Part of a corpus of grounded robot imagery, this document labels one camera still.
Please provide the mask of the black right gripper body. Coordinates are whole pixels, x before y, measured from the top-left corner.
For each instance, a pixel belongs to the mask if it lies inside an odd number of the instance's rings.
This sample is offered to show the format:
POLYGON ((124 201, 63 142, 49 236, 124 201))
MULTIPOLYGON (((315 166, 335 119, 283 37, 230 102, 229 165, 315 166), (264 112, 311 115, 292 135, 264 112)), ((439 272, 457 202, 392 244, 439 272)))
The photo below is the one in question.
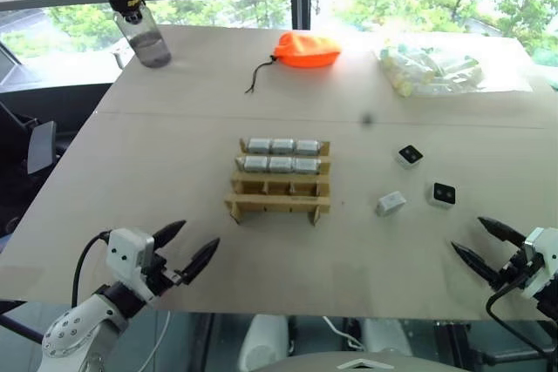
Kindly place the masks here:
POLYGON ((520 248, 510 260, 499 270, 498 280, 495 282, 495 290, 499 291, 506 285, 516 281, 527 268, 527 256, 525 250, 520 248))

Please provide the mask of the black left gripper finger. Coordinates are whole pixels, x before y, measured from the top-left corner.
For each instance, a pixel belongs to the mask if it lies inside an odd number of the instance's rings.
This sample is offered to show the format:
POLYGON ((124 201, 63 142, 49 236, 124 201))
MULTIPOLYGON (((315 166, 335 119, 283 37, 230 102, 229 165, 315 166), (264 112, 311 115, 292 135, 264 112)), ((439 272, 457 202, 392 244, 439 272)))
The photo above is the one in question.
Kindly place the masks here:
POLYGON ((202 246, 191 258, 190 263, 180 271, 181 283, 189 285, 212 260, 221 239, 215 238, 202 246))
POLYGON ((160 248, 165 247, 170 241, 174 239, 174 237, 185 226, 186 223, 187 222, 185 220, 178 220, 162 227, 159 231, 157 231, 153 235, 153 250, 156 251, 160 248))

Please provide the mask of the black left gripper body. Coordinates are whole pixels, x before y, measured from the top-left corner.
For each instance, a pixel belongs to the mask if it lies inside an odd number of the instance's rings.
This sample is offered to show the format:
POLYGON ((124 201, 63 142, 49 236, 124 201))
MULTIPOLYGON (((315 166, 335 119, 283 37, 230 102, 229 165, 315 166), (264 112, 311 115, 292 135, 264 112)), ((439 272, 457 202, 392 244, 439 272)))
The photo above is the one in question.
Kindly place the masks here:
POLYGON ((192 262, 188 260, 182 269, 169 269, 167 259, 154 251, 149 266, 142 270, 148 289, 155 297, 161 297, 169 289, 182 285, 192 262))

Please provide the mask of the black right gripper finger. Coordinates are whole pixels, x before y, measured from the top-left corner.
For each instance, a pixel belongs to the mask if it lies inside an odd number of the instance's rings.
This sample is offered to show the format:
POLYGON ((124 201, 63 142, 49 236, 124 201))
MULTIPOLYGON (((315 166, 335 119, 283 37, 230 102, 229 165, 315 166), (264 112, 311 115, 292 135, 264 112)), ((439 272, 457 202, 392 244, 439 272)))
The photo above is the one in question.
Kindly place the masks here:
POLYGON ((454 241, 451 242, 457 255, 483 280, 491 289, 500 289, 502 286, 500 274, 489 267, 485 261, 468 247, 464 247, 454 241))
POLYGON ((514 246, 521 248, 526 237, 508 226, 507 224, 486 216, 478 217, 480 224, 494 237, 500 241, 507 241, 514 246))

